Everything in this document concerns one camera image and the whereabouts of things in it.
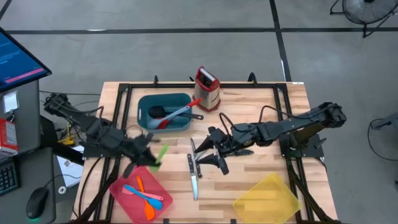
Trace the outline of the red translucent plastic tray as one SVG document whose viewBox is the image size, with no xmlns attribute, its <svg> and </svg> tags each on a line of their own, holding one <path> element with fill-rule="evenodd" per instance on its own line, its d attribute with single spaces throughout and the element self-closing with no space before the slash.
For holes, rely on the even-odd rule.
<svg viewBox="0 0 398 224">
<path fill-rule="evenodd" d="M 162 201 L 163 208 L 161 210 L 154 209 L 155 217 L 153 220 L 147 220 L 146 218 L 146 214 L 144 212 L 145 202 L 142 197 L 122 193 L 124 185 L 130 185 L 140 191 L 136 179 L 137 176 L 141 177 L 145 193 L 158 195 L 164 198 Z M 111 184 L 109 191 L 121 208 L 126 212 L 133 224 L 152 224 L 173 202 L 172 196 L 163 188 L 163 186 L 161 186 L 159 181 L 146 167 L 135 168 L 127 179 L 120 177 Z"/>
</svg>

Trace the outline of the teal plastic bin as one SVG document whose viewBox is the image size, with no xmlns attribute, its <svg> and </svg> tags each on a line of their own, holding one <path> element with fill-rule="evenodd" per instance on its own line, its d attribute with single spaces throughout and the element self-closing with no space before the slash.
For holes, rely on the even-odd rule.
<svg viewBox="0 0 398 224">
<path fill-rule="evenodd" d="M 174 117 L 165 129 L 149 129 L 148 124 L 154 120 L 149 114 L 149 109 L 153 106 L 161 106 L 165 112 L 173 113 L 174 111 L 186 106 L 191 101 L 192 99 L 186 93 L 168 93 L 144 96 L 138 102 L 137 123 L 149 133 L 154 134 L 185 131 L 190 127 L 191 119 L 182 116 Z"/>
</svg>

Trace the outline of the pink silicone spatula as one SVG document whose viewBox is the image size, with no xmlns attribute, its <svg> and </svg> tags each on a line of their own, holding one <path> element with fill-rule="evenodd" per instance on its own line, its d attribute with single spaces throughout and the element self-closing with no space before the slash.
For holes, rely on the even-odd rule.
<svg viewBox="0 0 398 224">
<path fill-rule="evenodd" d="M 142 194 L 142 195 L 144 195 L 144 196 L 146 196 L 146 197 L 153 198 L 153 199 L 156 199 L 156 200 L 159 200 L 159 201 L 163 201 L 164 200 L 164 198 L 161 197 L 161 196 L 154 195 L 154 194 L 148 194 L 148 193 L 145 193 L 145 192 L 138 191 L 134 187 L 131 187 L 130 185 L 125 185 L 123 187 L 123 189 L 122 189 L 122 193 L 127 194 L 127 195 L 133 195 L 133 194 L 135 194 L 137 192 Z"/>
</svg>

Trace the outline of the white paper label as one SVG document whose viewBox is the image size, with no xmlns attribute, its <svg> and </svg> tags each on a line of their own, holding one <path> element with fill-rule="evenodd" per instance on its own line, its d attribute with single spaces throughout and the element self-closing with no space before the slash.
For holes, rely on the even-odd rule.
<svg viewBox="0 0 398 224">
<path fill-rule="evenodd" d="M 3 109 L 5 113 L 12 113 L 19 108 L 19 99 L 17 91 L 6 93 L 3 98 Z"/>
</svg>

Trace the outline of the grey cabinet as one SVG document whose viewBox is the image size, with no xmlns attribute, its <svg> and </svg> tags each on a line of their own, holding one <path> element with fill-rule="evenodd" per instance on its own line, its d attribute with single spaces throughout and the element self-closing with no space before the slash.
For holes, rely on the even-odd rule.
<svg viewBox="0 0 398 224">
<path fill-rule="evenodd" d="M 6 93 L 17 91 L 19 108 L 5 113 L 2 98 Z M 13 116 L 16 127 L 19 154 L 27 153 L 40 146 L 39 82 L 33 81 L 0 93 L 0 118 Z"/>
</svg>

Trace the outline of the black-bladed paring knife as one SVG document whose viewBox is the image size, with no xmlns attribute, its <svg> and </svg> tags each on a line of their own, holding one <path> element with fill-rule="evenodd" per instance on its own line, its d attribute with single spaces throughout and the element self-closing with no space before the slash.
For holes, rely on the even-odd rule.
<svg viewBox="0 0 398 224">
<path fill-rule="evenodd" d="M 237 150 L 237 151 L 234 151 L 234 152 L 231 152 L 231 153 L 227 154 L 226 157 L 228 157 L 228 156 L 248 156 L 248 155 L 251 155 L 251 154 L 254 154 L 254 152 L 251 151 L 251 150 L 240 149 L 240 150 Z"/>
</svg>

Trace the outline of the green silicone spatula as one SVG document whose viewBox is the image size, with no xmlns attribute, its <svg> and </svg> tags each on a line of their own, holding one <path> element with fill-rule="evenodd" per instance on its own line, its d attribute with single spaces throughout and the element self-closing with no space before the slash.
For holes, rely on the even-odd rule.
<svg viewBox="0 0 398 224">
<path fill-rule="evenodd" d="M 169 145 L 164 145 L 162 147 L 162 149 L 160 150 L 159 155 L 158 155 L 158 157 L 156 159 L 155 166 L 150 166 L 149 167 L 149 170 L 151 172 L 159 171 L 161 163 L 162 163 L 162 159 L 163 159 L 164 155 L 167 153 L 168 149 L 169 149 Z"/>
</svg>

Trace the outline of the grey desk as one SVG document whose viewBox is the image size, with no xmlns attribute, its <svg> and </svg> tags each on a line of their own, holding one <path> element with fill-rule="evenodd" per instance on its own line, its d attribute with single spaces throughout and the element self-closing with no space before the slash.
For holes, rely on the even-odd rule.
<svg viewBox="0 0 398 224">
<path fill-rule="evenodd" d="M 55 186 L 51 148 L 15 156 L 20 187 L 0 196 L 0 224 L 52 224 L 55 221 Z M 28 219 L 25 208 L 31 193 L 39 188 L 49 190 L 45 208 L 39 218 Z"/>
</svg>

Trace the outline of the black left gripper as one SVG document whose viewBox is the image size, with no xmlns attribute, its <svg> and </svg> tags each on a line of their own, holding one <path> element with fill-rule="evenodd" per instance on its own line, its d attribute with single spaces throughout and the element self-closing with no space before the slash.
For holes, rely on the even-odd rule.
<svg viewBox="0 0 398 224">
<path fill-rule="evenodd" d="M 134 138 L 126 136 L 122 140 L 119 146 L 120 153 L 133 159 L 123 172 L 124 178 L 128 178 L 136 166 L 158 167 L 156 157 L 150 149 L 151 142 L 158 142 L 158 140 L 154 139 L 154 134 L 152 133 L 147 135 L 141 133 Z"/>
</svg>

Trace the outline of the monitor with blue screen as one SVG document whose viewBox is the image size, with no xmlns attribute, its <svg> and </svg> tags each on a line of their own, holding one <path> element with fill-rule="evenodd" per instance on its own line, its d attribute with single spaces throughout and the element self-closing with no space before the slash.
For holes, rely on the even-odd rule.
<svg viewBox="0 0 398 224">
<path fill-rule="evenodd" d="M 0 93 L 51 74 L 51 69 L 0 27 Z"/>
</svg>

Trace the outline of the blue silicone spatula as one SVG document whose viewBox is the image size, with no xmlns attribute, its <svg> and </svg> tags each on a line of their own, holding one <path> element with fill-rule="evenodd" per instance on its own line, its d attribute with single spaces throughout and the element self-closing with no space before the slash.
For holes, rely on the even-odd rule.
<svg viewBox="0 0 398 224">
<path fill-rule="evenodd" d="M 138 196 L 140 196 L 140 197 L 142 197 L 143 199 L 146 199 L 151 205 L 152 205 L 152 207 L 154 208 L 154 209 L 156 209 L 156 210 L 161 210 L 162 208 L 163 208 L 163 203 L 162 203 L 162 201 L 159 201 L 159 200 L 156 200 L 156 199 L 153 199 L 153 198 L 149 198 L 149 197 L 146 197 L 146 196 L 144 196 L 144 195 L 142 195 L 142 194 L 140 194 L 140 193 L 135 193 L 135 194 L 133 194 L 133 195 L 138 195 Z"/>
</svg>

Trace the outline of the yellow translucent plastic tray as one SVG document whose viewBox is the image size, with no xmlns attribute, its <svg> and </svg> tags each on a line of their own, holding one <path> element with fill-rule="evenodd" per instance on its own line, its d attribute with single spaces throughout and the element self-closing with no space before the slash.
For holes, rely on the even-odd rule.
<svg viewBox="0 0 398 224">
<path fill-rule="evenodd" d="M 233 208 L 245 224 L 284 224 L 301 204 L 282 178 L 272 173 L 235 200 Z"/>
</svg>

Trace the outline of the yellow clamp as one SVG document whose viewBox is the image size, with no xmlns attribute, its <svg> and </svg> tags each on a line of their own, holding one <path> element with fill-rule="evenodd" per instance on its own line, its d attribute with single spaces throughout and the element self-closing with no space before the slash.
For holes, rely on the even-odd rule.
<svg viewBox="0 0 398 224">
<path fill-rule="evenodd" d="M 58 143 L 65 146 L 75 145 L 75 135 L 72 134 L 72 125 L 70 123 L 68 123 L 66 129 L 62 131 Z"/>
</svg>

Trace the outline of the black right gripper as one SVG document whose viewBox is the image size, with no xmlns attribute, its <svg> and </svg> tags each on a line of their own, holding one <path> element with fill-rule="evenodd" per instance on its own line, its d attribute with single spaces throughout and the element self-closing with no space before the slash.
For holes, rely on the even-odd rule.
<svg viewBox="0 0 398 224">
<path fill-rule="evenodd" d="M 227 155 L 240 149 L 247 149 L 247 147 L 252 145 L 252 141 L 250 132 L 244 132 L 244 130 L 251 128 L 252 124 L 237 124 L 236 126 L 241 132 L 232 128 L 232 134 L 225 134 L 220 128 L 210 126 L 208 128 L 210 135 L 195 149 L 195 152 L 211 149 L 215 146 L 216 142 L 221 142 L 220 146 L 217 147 L 219 155 Z M 197 160 L 197 163 L 217 166 L 217 168 L 222 171 L 223 175 L 229 173 L 228 165 L 222 156 L 209 154 Z"/>
</svg>

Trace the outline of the grey chair base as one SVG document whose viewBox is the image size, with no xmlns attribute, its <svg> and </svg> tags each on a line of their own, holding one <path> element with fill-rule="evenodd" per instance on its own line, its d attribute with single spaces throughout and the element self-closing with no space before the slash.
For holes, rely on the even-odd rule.
<svg viewBox="0 0 398 224">
<path fill-rule="evenodd" d="M 398 112 L 385 118 L 375 119 L 371 122 L 371 128 L 373 130 L 380 130 L 385 126 L 392 126 L 396 131 L 398 131 Z"/>
</svg>

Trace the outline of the orange silicone spatula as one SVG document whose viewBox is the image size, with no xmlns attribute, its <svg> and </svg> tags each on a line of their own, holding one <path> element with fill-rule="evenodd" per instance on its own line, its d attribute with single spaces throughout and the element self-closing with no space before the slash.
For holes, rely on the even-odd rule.
<svg viewBox="0 0 398 224">
<path fill-rule="evenodd" d="M 137 176 L 136 179 L 137 179 L 137 183 L 139 185 L 139 189 L 141 191 L 141 194 L 143 194 L 144 193 L 144 186 L 143 186 L 141 177 Z M 147 220 L 153 220 L 154 217 L 155 217 L 154 208 L 152 207 L 152 205 L 146 199 L 144 201 L 145 201 L 144 212 L 146 214 L 146 218 L 147 218 Z"/>
</svg>

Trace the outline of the black keyboard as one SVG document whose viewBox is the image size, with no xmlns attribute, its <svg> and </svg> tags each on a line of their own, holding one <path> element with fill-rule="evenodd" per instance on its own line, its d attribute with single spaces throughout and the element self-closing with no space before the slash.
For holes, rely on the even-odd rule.
<svg viewBox="0 0 398 224">
<path fill-rule="evenodd" d="M 19 174 L 14 159 L 0 162 L 0 196 L 20 187 Z"/>
</svg>

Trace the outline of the black floor fan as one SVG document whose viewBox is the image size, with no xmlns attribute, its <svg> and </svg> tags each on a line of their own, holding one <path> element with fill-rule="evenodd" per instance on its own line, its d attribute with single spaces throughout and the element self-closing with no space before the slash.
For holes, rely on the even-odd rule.
<svg viewBox="0 0 398 224">
<path fill-rule="evenodd" d="M 329 14 L 344 15 L 350 22 L 362 25 L 362 38 L 366 38 L 397 12 L 398 0 L 336 0 Z"/>
</svg>

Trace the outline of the black ladle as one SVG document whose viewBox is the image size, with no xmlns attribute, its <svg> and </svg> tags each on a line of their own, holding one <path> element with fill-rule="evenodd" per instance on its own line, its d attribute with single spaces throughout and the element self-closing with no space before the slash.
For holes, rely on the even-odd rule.
<svg viewBox="0 0 398 224">
<path fill-rule="evenodd" d="M 170 114 L 172 114 L 172 112 L 166 112 L 166 110 L 161 106 L 153 106 L 149 108 L 149 116 L 151 118 L 163 118 Z M 193 114 L 193 113 L 181 113 L 178 116 L 191 118 L 191 119 L 199 119 L 199 120 L 204 119 L 203 115 Z"/>
</svg>

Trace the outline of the white paper sheet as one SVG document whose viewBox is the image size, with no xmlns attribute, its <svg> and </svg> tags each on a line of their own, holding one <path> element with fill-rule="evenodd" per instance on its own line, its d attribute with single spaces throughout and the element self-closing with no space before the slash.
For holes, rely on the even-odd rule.
<svg viewBox="0 0 398 224">
<path fill-rule="evenodd" d="M 66 188 L 79 184 L 81 174 L 83 172 L 83 166 L 60 156 L 57 156 L 57 160 Z"/>
</svg>

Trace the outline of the black metal table frame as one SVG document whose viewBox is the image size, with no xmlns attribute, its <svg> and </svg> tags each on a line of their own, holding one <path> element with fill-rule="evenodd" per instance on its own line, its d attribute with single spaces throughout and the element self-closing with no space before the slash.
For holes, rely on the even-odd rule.
<svg viewBox="0 0 398 224">
<path fill-rule="evenodd" d="M 104 118 L 115 120 L 117 127 L 125 126 L 128 135 L 136 136 L 140 133 L 137 112 L 142 97 L 161 93 L 192 94 L 193 86 L 193 82 L 105 82 L 99 105 L 104 108 Z M 254 122 L 260 114 L 266 120 L 276 121 L 279 119 L 277 110 L 286 110 L 288 104 L 292 104 L 295 114 L 310 108 L 303 83 L 222 82 L 220 96 L 219 110 L 233 123 Z M 217 111 L 206 114 L 201 121 L 192 122 L 186 131 L 161 135 L 162 143 L 168 145 L 169 150 L 154 175 L 173 201 L 156 219 L 157 223 L 242 223 L 233 208 L 236 199 L 271 174 L 278 174 L 284 182 L 288 181 L 280 144 L 253 146 L 250 156 L 227 158 L 227 175 L 214 166 L 203 165 L 198 180 L 198 199 L 194 200 L 187 154 L 191 153 L 192 146 L 205 139 L 210 126 L 221 127 Z"/>
</svg>

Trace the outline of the black computer mouse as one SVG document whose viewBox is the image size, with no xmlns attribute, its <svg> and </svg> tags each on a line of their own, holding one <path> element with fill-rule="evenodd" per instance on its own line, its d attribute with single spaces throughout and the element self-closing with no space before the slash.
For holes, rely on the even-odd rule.
<svg viewBox="0 0 398 224">
<path fill-rule="evenodd" d="M 30 220 L 39 218 L 44 211 L 49 190 L 45 187 L 35 189 L 26 204 L 25 212 Z"/>
</svg>

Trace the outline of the blue-grey silicone spoon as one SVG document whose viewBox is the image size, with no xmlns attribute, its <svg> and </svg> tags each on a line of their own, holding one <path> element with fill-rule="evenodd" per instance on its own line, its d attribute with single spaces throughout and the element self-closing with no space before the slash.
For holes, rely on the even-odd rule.
<svg viewBox="0 0 398 224">
<path fill-rule="evenodd" d="M 190 109 L 189 106 L 185 106 L 183 108 L 178 109 L 177 111 L 174 111 L 171 114 L 168 114 L 167 116 L 164 116 L 163 118 L 159 119 L 160 115 L 163 115 L 165 110 L 161 106 L 153 106 L 149 109 L 149 114 L 155 114 L 156 118 L 150 121 L 147 125 L 149 129 L 165 129 L 169 122 L 174 119 L 174 117 L 180 115 L 181 113 L 184 113 Z"/>
</svg>

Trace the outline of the red box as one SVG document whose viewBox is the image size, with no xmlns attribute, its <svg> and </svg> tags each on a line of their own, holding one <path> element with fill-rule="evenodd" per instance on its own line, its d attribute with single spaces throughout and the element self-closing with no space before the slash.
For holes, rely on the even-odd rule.
<svg viewBox="0 0 398 224">
<path fill-rule="evenodd" d="M 15 124 L 0 118 L 0 159 L 18 154 Z"/>
</svg>

